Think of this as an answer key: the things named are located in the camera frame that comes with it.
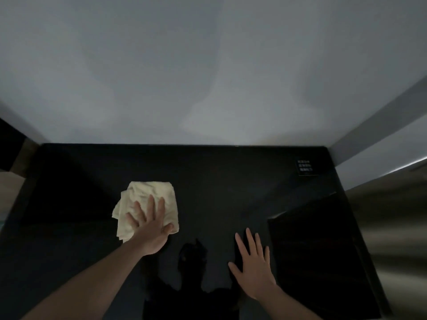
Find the person's right hand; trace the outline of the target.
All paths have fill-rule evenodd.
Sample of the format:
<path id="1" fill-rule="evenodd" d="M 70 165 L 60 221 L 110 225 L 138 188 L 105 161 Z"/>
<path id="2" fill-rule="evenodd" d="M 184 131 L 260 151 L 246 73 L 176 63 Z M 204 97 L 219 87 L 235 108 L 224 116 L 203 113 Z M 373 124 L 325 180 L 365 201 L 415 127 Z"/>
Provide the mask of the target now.
<path id="1" fill-rule="evenodd" d="M 263 287 L 267 285 L 276 285 L 272 270 L 268 269 L 268 265 L 264 260 L 265 247 L 263 247 L 259 236 L 259 257 L 255 260 L 247 259 L 248 245 L 245 245 L 243 239 L 238 233 L 235 234 L 234 239 L 238 245 L 238 251 L 242 257 L 243 263 L 242 269 L 240 269 L 240 271 L 243 272 L 243 279 L 241 282 L 238 282 L 238 284 L 249 297 L 255 299 L 256 295 Z"/>

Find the person's left hand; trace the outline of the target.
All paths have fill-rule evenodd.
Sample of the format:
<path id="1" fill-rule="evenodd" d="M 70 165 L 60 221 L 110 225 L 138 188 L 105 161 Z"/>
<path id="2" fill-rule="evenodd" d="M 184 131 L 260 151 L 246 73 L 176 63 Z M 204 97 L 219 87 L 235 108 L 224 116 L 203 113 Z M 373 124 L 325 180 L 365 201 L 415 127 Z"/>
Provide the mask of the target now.
<path id="1" fill-rule="evenodd" d="M 169 235 L 162 234 L 162 228 L 165 226 L 165 201 L 163 197 L 155 204 L 155 209 L 156 219 L 147 224 L 146 211 L 142 210 L 139 202 L 134 203 L 135 215 L 132 216 L 139 221 L 139 228 L 124 245 L 135 248 L 141 256 L 157 253 L 168 240 Z"/>

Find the small label sticker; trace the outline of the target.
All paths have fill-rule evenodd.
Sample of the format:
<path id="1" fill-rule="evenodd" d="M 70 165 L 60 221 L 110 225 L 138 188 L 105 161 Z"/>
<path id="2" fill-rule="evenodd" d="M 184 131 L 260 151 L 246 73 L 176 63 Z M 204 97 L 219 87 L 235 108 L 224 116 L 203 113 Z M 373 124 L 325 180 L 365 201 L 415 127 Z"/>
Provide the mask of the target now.
<path id="1" fill-rule="evenodd" d="M 296 169 L 300 177 L 312 177 L 318 175 L 316 165 L 308 159 L 296 159 Z"/>

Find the person's right forearm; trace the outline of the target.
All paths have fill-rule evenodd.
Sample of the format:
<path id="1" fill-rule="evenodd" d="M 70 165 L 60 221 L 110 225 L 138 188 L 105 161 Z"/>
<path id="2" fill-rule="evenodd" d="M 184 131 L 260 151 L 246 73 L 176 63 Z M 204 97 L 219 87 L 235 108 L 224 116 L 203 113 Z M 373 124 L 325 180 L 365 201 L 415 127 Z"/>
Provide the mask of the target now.
<path id="1" fill-rule="evenodd" d="M 316 313 L 286 294 L 278 285 L 267 285 L 255 299 L 271 320 L 323 320 Z"/>

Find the person's left forearm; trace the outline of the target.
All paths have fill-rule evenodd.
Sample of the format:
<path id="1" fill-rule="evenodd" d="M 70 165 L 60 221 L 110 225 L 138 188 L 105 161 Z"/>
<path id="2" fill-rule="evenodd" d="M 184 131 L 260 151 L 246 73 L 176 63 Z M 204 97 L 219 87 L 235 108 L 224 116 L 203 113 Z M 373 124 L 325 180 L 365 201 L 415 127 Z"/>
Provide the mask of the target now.
<path id="1" fill-rule="evenodd" d="M 157 253 L 167 237 L 129 240 L 71 278 L 21 320 L 102 320 L 128 275 L 143 256 Z"/>

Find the stainless steel appliance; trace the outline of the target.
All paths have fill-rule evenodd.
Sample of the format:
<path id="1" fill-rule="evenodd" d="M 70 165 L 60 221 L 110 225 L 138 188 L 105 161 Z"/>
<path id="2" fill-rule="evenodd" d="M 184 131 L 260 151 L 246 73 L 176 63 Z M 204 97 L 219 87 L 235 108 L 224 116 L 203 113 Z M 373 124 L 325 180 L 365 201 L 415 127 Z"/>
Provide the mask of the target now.
<path id="1" fill-rule="evenodd" d="M 427 159 L 346 191 L 393 320 L 427 320 Z"/>

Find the black glossy appliance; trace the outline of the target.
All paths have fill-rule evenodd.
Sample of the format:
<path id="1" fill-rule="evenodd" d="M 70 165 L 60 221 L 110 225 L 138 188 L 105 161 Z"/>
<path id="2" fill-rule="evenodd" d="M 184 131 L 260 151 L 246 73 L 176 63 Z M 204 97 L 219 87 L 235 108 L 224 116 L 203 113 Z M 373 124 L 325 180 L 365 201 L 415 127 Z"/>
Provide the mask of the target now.
<path id="1" fill-rule="evenodd" d="M 318 175 L 298 176 L 296 159 Z M 259 233 L 275 259 L 268 219 L 337 193 L 381 318 L 392 315 L 370 254 L 324 147 L 45 144 L 0 232 L 0 320 L 19 320 L 70 278 L 121 242 L 112 211 L 131 181 L 170 182 L 179 212 L 172 235 L 149 270 L 173 289 L 184 245 L 207 249 L 201 289 L 238 285 L 227 263 L 241 257 L 234 239 Z"/>

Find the cream cleaning cloth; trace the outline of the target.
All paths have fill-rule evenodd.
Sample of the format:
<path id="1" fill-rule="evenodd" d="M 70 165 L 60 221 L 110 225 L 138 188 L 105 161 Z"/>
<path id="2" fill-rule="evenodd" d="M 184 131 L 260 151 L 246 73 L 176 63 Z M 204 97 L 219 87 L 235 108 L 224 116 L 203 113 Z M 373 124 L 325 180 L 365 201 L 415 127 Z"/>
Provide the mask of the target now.
<path id="1" fill-rule="evenodd" d="M 134 231 L 128 223 L 126 214 L 136 218 L 134 203 L 139 202 L 141 209 L 147 212 L 149 196 L 153 196 L 155 204 L 160 198 L 165 200 L 165 215 L 163 225 L 173 224 L 172 234 L 179 231 L 179 214 L 175 191 L 170 182 L 135 182 L 129 183 L 128 188 L 120 193 L 120 200 L 115 205 L 112 217 L 117 220 L 116 236 L 120 241 L 127 242 Z"/>

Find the white cabinet side panel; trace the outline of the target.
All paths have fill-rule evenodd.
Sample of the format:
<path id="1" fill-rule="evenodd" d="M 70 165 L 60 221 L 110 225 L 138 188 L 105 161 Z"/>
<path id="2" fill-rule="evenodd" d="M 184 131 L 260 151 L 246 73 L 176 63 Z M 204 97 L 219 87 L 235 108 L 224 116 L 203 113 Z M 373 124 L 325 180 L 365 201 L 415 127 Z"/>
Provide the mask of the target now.
<path id="1" fill-rule="evenodd" d="M 427 75 L 329 152 L 345 190 L 427 160 Z"/>

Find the black glossy door panel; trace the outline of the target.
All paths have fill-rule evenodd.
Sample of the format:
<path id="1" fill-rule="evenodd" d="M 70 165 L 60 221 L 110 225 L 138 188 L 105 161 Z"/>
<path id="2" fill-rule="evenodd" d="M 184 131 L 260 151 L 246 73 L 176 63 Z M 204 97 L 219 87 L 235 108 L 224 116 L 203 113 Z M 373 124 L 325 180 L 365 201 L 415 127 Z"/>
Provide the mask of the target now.
<path id="1" fill-rule="evenodd" d="M 323 320 L 381 318 L 337 193 L 268 219 L 281 288 Z"/>

